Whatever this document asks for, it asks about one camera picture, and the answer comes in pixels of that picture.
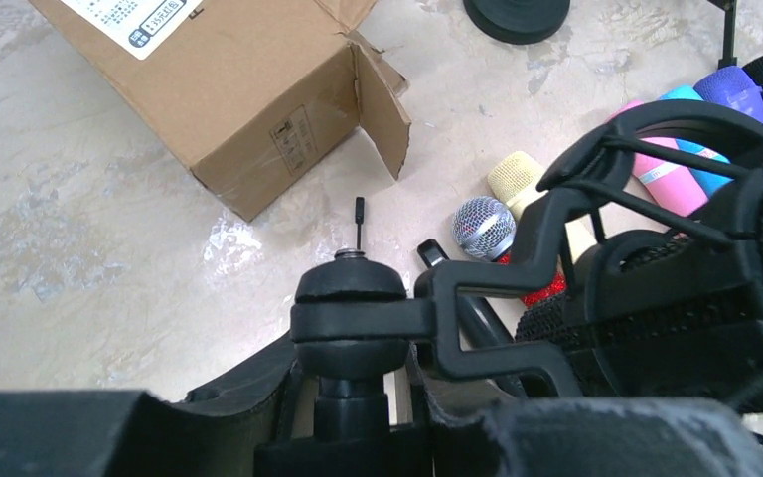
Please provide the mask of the black glitter microphone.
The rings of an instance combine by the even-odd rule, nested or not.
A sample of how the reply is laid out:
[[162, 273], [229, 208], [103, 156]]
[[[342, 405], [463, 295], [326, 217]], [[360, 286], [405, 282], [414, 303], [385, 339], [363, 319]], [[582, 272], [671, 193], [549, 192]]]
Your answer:
[[763, 187], [710, 202], [718, 244], [620, 234], [581, 261], [580, 284], [527, 311], [520, 342], [547, 341], [588, 396], [722, 398], [763, 382]]

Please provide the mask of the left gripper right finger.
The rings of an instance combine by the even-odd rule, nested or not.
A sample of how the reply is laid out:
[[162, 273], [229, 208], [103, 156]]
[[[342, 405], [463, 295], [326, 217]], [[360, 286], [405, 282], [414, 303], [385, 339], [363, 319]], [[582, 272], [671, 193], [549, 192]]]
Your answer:
[[511, 397], [407, 361], [439, 476], [763, 476], [737, 414], [702, 398]]

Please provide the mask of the purple microphone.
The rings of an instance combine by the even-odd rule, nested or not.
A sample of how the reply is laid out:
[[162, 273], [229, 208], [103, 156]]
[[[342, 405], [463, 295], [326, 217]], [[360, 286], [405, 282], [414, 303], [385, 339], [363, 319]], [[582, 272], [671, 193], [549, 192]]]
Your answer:
[[705, 101], [729, 107], [763, 124], [762, 87], [743, 68], [721, 68], [699, 80], [693, 88]]

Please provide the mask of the round base microphone stand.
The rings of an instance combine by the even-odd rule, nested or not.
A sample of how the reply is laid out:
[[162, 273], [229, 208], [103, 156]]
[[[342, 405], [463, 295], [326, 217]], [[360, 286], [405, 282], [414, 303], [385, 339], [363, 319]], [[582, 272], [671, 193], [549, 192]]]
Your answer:
[[487, 36], [511, 45], [530, 45], [563, 25], [569, 0], [464, 0], [464, 9]]

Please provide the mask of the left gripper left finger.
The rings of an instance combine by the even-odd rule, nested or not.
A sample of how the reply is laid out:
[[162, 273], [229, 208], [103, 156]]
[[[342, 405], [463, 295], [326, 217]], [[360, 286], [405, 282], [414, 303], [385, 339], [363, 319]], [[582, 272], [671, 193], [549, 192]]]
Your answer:
[[168, 402], [141, 390], [0, 393], [0, 476], [250, 476], [274, 438], [288, 336]]

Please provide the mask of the cream microphone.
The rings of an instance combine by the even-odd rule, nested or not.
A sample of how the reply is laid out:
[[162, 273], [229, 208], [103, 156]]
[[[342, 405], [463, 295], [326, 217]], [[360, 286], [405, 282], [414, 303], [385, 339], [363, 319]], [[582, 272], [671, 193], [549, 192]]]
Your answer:
[[[516, 222], [524, 209], [542, 196], [536, 185], [544, 173], [543, 167], [525, 152], [507, 156], [487, 176], [494, 197], [502, 202]], [[576, 220], [565, 225], [572, 261], [577, 261], [588, 249], [596, 245], [593, 234]]]

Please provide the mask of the brown cardboard box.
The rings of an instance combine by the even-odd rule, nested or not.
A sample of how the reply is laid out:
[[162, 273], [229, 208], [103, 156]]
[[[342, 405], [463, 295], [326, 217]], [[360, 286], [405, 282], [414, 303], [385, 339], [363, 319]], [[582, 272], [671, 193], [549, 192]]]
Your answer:
[[226, 206], [252, 220], [355, 129], [397, 176], [406, 79], [359, 32], [370, 1], [37, 0]]

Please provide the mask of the red glitter microphone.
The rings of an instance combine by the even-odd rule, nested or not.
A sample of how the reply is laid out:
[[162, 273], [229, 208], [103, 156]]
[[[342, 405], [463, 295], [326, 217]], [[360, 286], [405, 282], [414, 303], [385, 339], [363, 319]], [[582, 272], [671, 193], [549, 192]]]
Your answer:
[[509, 264], [516, 230], [510, 209], [489, 196], [467, 200], [452, 216], [454, 241], [465, 254], [481, 261]]

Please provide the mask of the pink microphone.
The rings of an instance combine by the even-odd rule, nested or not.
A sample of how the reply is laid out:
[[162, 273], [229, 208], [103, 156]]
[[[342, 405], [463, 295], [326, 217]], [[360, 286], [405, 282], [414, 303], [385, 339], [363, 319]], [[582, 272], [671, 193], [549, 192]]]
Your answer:
[[633, 176], [659, 206], [682, 217], [707, 202], [706, 193], [685, 166], [635, 153]]

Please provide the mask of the tripod microphone stand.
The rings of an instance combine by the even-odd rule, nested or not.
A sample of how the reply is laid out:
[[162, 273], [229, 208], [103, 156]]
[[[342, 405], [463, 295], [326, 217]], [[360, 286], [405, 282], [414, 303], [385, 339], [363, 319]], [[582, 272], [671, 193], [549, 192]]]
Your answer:
[[[255, 452], [258, 476], [302, 462], [330, 474], [348, 459], [352, 427], [369, 419], [357, 389], [397, 365], [405, 325], [431, 342], [452, 379], [519, 373], [559, 396], [722, 398], [763, 412], [763, 124], [708, 103], [655, 102], [616, 115], [546, 171], [523, 213], [508, 265], [450, 261], [414, 299], [356, 249], [307, 271], [291, 312], [302, 368], [318, 376], [323, 436]], [[569, 254], [569, 222], [616, 203], [668, 226], [607, 237], [563, 272], [567, 287], [532, 306], [514, 344], [468, 353], [458, 290], [530, 291]]]

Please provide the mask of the tripod shock mount stand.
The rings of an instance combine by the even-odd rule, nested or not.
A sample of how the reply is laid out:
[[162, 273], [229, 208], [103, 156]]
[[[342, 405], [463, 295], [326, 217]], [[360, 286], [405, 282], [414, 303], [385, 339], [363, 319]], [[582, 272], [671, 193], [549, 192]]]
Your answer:
[[718, 60], [717, 68], [736, 66], [737, 57], [735, 56], [735, 36], [738, 1], [737, 0], [707, 0], [715, 8], [721, 10], [724, 14], [723, 33], [722, 33], [722, 51]]

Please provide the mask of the teal microphone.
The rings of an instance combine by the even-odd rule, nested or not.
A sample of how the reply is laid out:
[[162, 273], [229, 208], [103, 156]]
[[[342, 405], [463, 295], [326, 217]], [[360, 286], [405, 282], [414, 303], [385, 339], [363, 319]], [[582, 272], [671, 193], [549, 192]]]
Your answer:
[[[691, 85], [681, 85], [675, 87], [659, 97], [659, 100], [669, 99], [703, 101], [703, 98]], [[719, 154], [712, 149], [706, 148], [703, 145], [681, 139], [679, 137], [676, 138], [676, 142], [678, 147], [686, 153], [699, 155], [706, 159], [714, 160], [717, 162], [729, 163], [729, 160], [726, 156]], [[718, 189], [731, 181], [731, 179], [728, 177], [702, 171], [699, 169], [690, 168], [689, 171], [708, 197], [711, 197]]]

